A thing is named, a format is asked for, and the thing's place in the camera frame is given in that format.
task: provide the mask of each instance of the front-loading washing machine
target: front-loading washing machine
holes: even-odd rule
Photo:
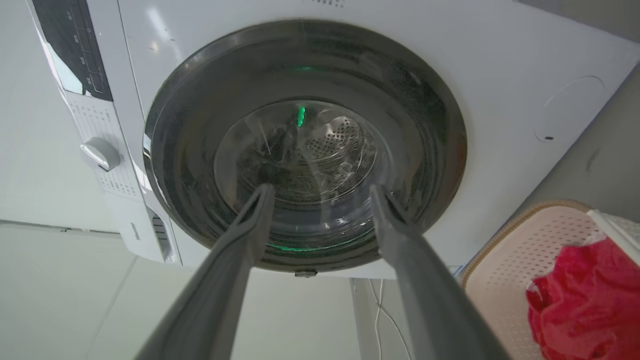
[[[260,267],[393,278],[382,184],[452,271],[640,59],[509,0],[28,0],[124,242],[196,267],[261,183]]]

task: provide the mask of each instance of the laundry basket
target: laundry basket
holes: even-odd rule
[[[572,200],[535,204],[508,222],[468,264],[462,286],[513,360],[543,359],[527,319],[525,289],[565,245],[609,236],[640,263],[640,225]]]

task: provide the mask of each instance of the washing machine door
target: washing machine door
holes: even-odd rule
[[[154,193],[206,247],[258,185],[273,184],[259,266],[292,272],[380,258],[372,184],[425,231],[454,197],[467,153],[456,100],[422,59],[383,35],[316,20],[203,47],[164,82],[145,134]]]

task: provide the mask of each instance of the red clothing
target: red clothing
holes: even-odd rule
[[[640,266],[610,238],[564,247],[533,282],[529,324],[545,358],[640,359]]]

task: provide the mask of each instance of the power cord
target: power cord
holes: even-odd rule
[[[378,328],[380,324],[380,312],[382,312],[391,321],[391,323],[394,324],[394,327],[396,328],[396,331],[400,336],[400,340],[402,340],[402,345],[404,345],[404,351],[406,351],[406,356],[409,360],[412,360],[411,353],[409,353],[409,348],[406,346],[406,341],[404,340],[404,336],[402,336],[402,332],[400,332],[400,328],[398,327],[398,324],[396,324],[396,321],[391,317],[391,315],[389,315],[387,310],[382,306],[382,295],[384,294],[385,280],[382,279],[380,281],[379,296],[376,295],[376,290],[374,290],[373,288],[373,280],[371,279],[369,279],[369,287],[371,287],[371,293],[373,294],[373,299],[375,299],[376,305],[378,306],[378,311],[376,312],[376,323],[375,323],[376,340],[378,340],[378,359],[382,360],[382,342],[380,341],[380,329]]]

